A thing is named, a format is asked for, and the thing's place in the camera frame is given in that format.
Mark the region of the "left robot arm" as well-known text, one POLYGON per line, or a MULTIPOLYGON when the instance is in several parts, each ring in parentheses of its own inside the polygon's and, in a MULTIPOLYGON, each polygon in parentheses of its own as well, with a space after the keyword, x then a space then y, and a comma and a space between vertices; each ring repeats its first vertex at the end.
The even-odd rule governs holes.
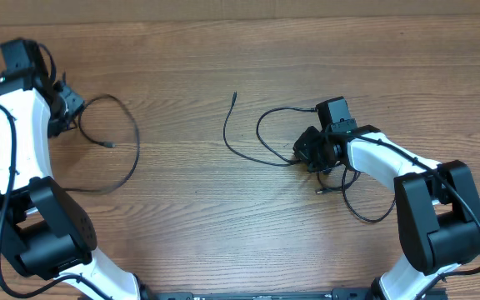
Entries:
POLYGON ((73 190, 56 183, 48 141, 81 127, 88 103, 58 74, 47 47, 16 38, 1 46, 0 279, 8 262, 46 288, 66 283, 88 299, 150 299, 148 287, 99 247, 73 190))

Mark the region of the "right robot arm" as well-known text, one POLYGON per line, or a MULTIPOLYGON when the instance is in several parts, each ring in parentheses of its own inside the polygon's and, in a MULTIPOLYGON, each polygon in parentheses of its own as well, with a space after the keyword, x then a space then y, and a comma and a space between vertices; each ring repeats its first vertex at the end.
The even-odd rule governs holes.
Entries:
POLYGON ((439 299, 438 282, 480 273, 480 197, 465 163, 420 157, 372 125, 359 127, 344 97, 313 110, 321 127, 309 127, 293 146, 308 171, 344 166, 394 193, 402 256, 359 298, 439 299))

